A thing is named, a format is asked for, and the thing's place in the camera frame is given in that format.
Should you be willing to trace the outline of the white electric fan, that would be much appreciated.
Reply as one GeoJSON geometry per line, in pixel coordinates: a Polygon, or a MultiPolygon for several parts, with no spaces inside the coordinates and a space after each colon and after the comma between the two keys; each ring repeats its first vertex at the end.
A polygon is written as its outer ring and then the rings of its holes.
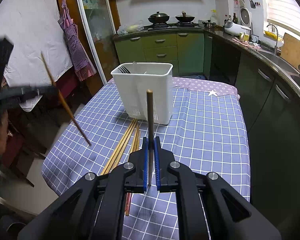
{"type": "Polygon", "coordinates": [[[246,7],[241,7],[239,11],[241,25],[251,27],[251,13],[246,7]]]}

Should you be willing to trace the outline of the green kitchen cabinets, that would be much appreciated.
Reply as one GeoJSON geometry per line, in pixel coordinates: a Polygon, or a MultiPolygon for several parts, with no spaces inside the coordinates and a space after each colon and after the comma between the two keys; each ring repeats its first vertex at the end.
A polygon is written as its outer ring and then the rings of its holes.
{"type": "Polygon", "coordinates": [[[174,31],[117,38],[115,49],[120,63],[160,62],[173,65],[174,76],[208,77],[211,51],[203,32],[174,31]]]}

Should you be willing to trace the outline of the white plastic utensil holder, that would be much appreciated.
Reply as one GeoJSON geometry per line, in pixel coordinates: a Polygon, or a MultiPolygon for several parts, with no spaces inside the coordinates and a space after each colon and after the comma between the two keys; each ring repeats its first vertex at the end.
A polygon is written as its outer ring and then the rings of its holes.
{"type": "Polygon", "coordinates": [[[158,62],[123,63],[131,73],[112,70],[115,85],[127,114],[147,120],[147,90],[153,92],[154,122],[167,125],[173,110],[173,65],[158,62]]]}

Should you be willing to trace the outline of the chrome sink faucet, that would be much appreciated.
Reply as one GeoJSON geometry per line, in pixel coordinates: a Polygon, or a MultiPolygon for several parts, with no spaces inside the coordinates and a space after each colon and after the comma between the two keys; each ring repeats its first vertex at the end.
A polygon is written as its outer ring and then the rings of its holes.
{"type": "Polygon", "coordinates": [[[268,33],[269,33],[270,37],[273,38],[276,41],[275,48],[274,48],[274,55],[276,55],[277,54],[277,49],[278,49],[279,31],[278,31],[277,27],[274,24],[269,23],[267,25],[267,27],[271,27],[272,29],[273,28],[275,29],[274,33],[271,32],[271,31],[268,31],[268,33]]]}

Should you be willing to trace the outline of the wooden cutting board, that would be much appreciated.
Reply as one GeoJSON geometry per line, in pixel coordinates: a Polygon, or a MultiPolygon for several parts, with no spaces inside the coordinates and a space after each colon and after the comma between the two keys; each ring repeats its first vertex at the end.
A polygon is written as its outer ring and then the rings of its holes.
{"type": "Polygon", "coordinates": [[[284,44],[281,47],[280,57],[292,65],[296,70],[300,65],[300,40],[285,33],[283,36],[284,44]]]}

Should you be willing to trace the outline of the purple plaid apron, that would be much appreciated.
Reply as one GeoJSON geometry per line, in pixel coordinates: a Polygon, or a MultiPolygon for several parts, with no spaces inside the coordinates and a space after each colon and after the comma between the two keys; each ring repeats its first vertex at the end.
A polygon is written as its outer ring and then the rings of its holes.
{"type": "Polygon", "coordinates": [[[58,23],[65,33],[70,58],[79,80],[83,81],[95,75],[96,69],[79,40],[78,27],[70,17],[66,0],[62,0],[62,10],[58,23]]]}

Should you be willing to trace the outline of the white cloth sheet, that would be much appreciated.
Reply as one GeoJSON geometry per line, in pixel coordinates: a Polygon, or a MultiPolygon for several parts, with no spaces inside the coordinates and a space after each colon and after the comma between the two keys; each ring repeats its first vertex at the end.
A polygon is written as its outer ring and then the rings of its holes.
{"type": "Polygon", "coordinates": [[[14,44],[4,77],[9,86],[49,84],[72,67],[56,0],[2,0],[0,36],[14,44]]]}

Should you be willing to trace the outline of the blue checkered tablecloth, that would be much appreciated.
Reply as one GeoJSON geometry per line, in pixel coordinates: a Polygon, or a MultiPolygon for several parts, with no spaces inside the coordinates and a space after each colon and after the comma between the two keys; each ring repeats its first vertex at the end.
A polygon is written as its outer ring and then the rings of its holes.
{"type": "MultiPolygon", "coordinates": [[[[250,197],[250,160],[247,131],[236,94],[215,96],[188,89],[175,81],[173,113],[168,125],[155,125],[162,148],[194,172],[216,172],[244,198],[250,197]]],[[[128,128],[127,115],[113,81],[105,85],[77,114],[85,132],[69,125],[42,165],[42,176],[63,194],[88,172],[100,174],[128,128]]],[[[178,239],[175,195],[160,193],[152,184],[145,194],[132,197],[124,220],[123,239],[178,239]]]]}

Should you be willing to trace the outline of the dark wooden chopstick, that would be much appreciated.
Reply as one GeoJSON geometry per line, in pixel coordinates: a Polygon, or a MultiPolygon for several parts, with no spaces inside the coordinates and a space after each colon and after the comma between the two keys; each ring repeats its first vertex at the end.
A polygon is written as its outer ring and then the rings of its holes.
{"type": "Polygon", "coordinates": [[[147,90],[147,120],[148,120],[148,186],[152,183],[153,159],[154,159],[154,114],[153,92],[147,90]]]}

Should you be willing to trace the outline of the black wok on stove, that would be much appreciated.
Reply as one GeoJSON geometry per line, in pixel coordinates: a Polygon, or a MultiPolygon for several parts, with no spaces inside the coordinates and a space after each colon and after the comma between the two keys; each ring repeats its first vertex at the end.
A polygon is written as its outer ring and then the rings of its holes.
{"type": "Polygon", "coordinates": [[[152,24],[165,24],[170,19],[170,16],[166,13],[157,11],[155,14],[149,16],[148,20],[152,24]]]}

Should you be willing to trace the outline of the sliding glass door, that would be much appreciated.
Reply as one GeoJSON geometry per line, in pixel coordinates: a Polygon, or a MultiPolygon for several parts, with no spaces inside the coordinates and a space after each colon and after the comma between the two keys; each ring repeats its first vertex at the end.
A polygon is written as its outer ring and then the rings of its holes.
{"type": "Polygon", "coordinates": [[[119,65],[109,0],[77,0],[77,3],[94,63],[103,84],[106,84],[112,78],[112,70],[119,65]]]}

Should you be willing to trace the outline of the black plastic fork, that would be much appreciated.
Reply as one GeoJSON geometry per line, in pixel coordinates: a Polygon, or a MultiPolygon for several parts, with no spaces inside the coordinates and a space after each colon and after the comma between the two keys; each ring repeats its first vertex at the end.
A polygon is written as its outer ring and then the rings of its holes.
{"type": "Polygon", "coordinates": [[[122,66],[122,65],[118,66],[118,69],[123,74],[130,74],[131,73],[125,66],[122,66]]]}

